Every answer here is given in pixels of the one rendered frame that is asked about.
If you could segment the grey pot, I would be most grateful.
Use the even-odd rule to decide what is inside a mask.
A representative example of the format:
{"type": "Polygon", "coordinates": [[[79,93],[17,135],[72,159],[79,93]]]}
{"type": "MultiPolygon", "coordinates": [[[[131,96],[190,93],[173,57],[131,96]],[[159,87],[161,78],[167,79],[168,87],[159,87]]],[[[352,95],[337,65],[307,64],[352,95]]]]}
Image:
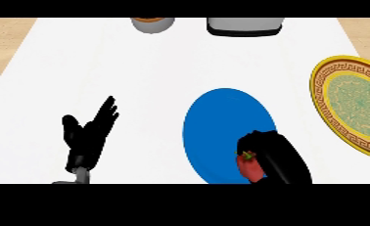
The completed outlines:
{"type": "Polygon", "coordinates": [[[131,18],[131,23],[141,33],[153,34],[171,27],[174,18],[131,18]]]}

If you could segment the blue plate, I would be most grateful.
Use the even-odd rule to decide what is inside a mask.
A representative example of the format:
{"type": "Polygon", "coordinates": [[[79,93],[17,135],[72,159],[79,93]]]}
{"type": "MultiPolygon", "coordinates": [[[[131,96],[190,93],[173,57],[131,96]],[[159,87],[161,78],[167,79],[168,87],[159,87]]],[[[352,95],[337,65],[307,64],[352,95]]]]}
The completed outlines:
{"type": "Polygon", "coordinates": [[[183,148],[208,184],[248,184],[236,167],[236,141],[254,130],[275,130],[260,102],[242,91],[218,88],[201,95],[184,116],[183,148]]]}

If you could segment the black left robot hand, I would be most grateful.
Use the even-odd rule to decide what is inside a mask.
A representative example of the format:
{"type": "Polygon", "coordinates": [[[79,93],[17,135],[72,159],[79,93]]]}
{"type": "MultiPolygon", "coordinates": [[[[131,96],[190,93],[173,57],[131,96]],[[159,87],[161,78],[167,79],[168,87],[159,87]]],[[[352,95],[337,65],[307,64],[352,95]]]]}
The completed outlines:
{"type": "Polygon", "coordinates": [[[65,170],[69,173],[78,167],[93,170],[96,166],[104,139],[118,117],[113,102],[115,99],[107,97],[93,120],[87,122],[85,126],[79,125],[69,114],[62,117],[63,141],[69,147],[65,170]]]}

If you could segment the grey and black appliance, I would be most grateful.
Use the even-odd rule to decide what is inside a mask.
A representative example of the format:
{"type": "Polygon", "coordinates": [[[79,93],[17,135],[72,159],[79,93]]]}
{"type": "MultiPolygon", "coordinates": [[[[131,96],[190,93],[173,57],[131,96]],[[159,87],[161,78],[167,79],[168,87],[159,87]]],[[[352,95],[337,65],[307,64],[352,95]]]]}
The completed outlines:
{"type": "Polygon", "coordinates": [[[207,18],[207,31],[211,35],[257,37],[276,35],[282,18],[207,18]]]}

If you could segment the yellow patterned plate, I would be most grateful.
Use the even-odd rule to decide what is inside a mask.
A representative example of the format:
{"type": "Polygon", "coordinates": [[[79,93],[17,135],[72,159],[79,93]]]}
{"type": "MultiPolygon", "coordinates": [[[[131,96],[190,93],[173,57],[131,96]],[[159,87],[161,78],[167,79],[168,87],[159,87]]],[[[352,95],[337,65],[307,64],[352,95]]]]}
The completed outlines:
{"type": "Polygon", "coordinates": [[[329,129],[370,156],[370,60],[346,55],[325,58],[310,73],[309,92],[329,129]]]}

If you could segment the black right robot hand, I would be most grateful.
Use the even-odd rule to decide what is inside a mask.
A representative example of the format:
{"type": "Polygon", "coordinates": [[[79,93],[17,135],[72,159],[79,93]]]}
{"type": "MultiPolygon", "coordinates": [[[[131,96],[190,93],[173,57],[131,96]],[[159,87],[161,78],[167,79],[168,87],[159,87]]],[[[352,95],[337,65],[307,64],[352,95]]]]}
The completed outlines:
{"type": "Polygon", "coordinates": [[[236,155],[251,152],[263,168],[263,179],[252,184],[312,183],[306,163],[289,142],[273,130],[252,131],[236,141],[236,155]]]}

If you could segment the red bell pepper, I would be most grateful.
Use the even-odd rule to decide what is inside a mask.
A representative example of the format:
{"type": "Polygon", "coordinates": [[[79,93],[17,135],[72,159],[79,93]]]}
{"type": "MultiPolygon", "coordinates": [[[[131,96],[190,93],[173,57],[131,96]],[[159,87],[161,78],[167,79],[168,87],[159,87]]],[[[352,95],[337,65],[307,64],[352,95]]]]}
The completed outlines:
{"type": "Polygon", "coordinates": [[[264,176],[264,171],[258,165],[255,155],[251,152],[242,152],[236,156],[236,167],[239,174],[251,183],[257,183],[264,176]]]}

